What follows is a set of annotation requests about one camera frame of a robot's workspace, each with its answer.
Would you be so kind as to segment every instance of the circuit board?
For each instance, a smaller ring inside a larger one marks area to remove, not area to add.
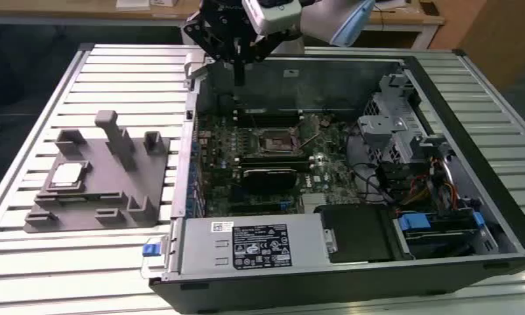
[[[348,124],[327,114],[300,114],[295,126],[280,127],[242,127],[234,116],[202,117],[206,216],[304,213],[303,196],[308,194],[323,194],[327,204],[359,203],[354,175],[346,164],[348,130]],[[278,194],[246,193],[238,160],[284,156],[308,160],[308,170],[295,173],[294,187]]]

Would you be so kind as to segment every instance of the metal bracket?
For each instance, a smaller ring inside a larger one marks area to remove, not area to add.
[[[206,65],[206,53],[203,51],[190,52],[186,56],[186,88],[192,91],[195,89],[195,85],[192,81],[206,74],[204,70]]]

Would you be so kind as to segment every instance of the floor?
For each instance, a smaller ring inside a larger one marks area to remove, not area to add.
[[[80,43],[180,44],[182,39],[178,28],[0,26],[0,50],[24,87],[23,98],[0,106],[0,180]]]

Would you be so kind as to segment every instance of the workbench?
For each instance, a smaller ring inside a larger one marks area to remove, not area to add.
[[[184,63],[198,50],[171,45],[84,45],[76,52],[0,184],[0,314],[176,314],[141,278],[141,246],[170,232],[183,132],[175,118],[184,119]],[[307,53],[416,56],[525,212],[525,123],[467,56],[339,48],[308,48]],[[171,138],[160,222],[153,228],[28,234],[24,218],[57,154],[52,140],[61,128],[77,128],[85,137],[105,137],[93,124],[99,110],[119,112],[119,124],[131,136],[159,131]],[[434,131],[440,132],[435,115],[423,110]],[[247,313],[512,314],[519,308],[525,314],[525,271],[448,295]]]
[[[180,0],[175,7],[121,12],[116,0],[0,0],[0,24],[180,26],[199,5],[200,0]],[[444,18],[427,15],[419,0],[411,8],[372,12],[366,30],[419,33],[412,48],[427,49]],[[186,44],[194,42],[186,38]]]

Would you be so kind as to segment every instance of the white paper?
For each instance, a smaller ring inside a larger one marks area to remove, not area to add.
[[[149,0],[116,0],[117,11],[149,10]]]
[[[395,8],[406,7],[407,5],[407,0],[390,0],[384,2],[376,2],[374,11],[388,11]]]

